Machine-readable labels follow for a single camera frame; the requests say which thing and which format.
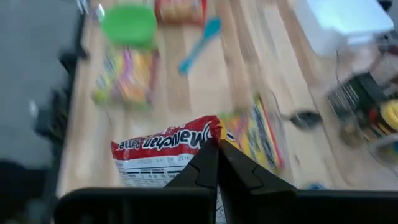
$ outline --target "yellow package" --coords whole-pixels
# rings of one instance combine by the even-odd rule
[[[227,140],[245,155],[271,172],[284,166],[261,98],[255,97],[249,110],[220,116],[221,140]]]
[[[157,50],[107,46],[104,70],[96,80],[95,103],[149,105],[157,78]]]

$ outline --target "blue plastic spoon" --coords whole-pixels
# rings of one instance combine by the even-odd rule
[[[205,47],[206,43],[221,31],[221,19],[219,17],[211,18],[205,25],[205,30],[201,39],[195,44],[188,56],[178,66],[181,75],[187,75],[195,59]]]

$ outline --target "gray floor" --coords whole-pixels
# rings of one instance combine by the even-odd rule
[[[45,105],[66,78],[57,54],[72,46],[77,16],[74,0],[0,0],[0,159],[49,164],[50,145],[32,130],[29,101]]]

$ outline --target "food package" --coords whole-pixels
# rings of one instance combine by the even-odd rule
[[[273,173],[283,168],[281,151],[259,96],[250,109],[221,114],[220,120],[229,131],[226,140],[232,139],[230,143],[245,155]]]
[[[204,26],[207,0],[155,0],[155,14],[159,23],[195,24]]]
[[[220,140],[221,132],[217,116],[204,116],[159,134],[112,142],[111,150],[124,184],[164,187],[184,169],[202,143],[210,138]],[[226,223],[219,189],[216,206],[220,208],[216,223]]]
[[[95,103],[149,106],[157,79],[158,59],[157,50],[107,46],[104,70],[96,80],[93,93]]]

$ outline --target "wooden tabletop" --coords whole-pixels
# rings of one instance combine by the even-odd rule
[[[133,0],[98,0],[104,7]],[[336,58],[312,52],[291,10],[295,0],[208,1],[208,15],[222,19],[222,34],[210,42],[190,74],[177,65],[201,36],[196,27],[160,27],[160,73],[154,109],[142,114],[120,107],[97,108],[91,93],[103,69],[106,39],[87,19],[82,45],[90,59],[80,61],[57,194],[82,187],[117,187],[120,178],[110,141],[157,133],[207,114],[250,104],[260,92],[268,110],[282,114],[318,110],[323,125],[309,132],[289,122],[276,130],[287,167],[282,178],[302,187],[321,182],[331,189],[398,189],[398,177],[363,149],[350,149],[338,137],[338,121],[325,99],[336,86]],[[365,70],[377,55],[367,48],[339,65],[340,79]]]

